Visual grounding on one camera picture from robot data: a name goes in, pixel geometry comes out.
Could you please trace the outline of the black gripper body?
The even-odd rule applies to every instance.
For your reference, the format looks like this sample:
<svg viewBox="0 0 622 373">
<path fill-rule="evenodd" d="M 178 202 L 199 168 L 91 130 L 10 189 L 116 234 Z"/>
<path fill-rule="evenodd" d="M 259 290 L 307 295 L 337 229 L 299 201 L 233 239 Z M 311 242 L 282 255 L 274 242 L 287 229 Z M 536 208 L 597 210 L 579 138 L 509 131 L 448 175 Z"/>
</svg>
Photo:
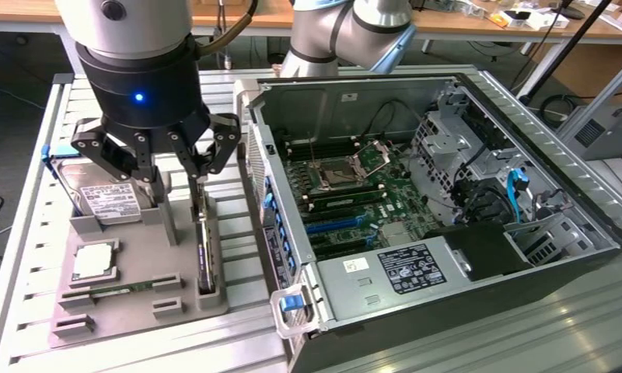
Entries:
<svg viewBox="0 0 622 373">
<path fill-rule="evenodd" d="M 198 74 L 198 44 L 191 35 L 170 52 L 122 60 L 76 45 L 91 88 L 112 127 L 155 130 L 185 123 L 210 125 Z"/>
</svg>

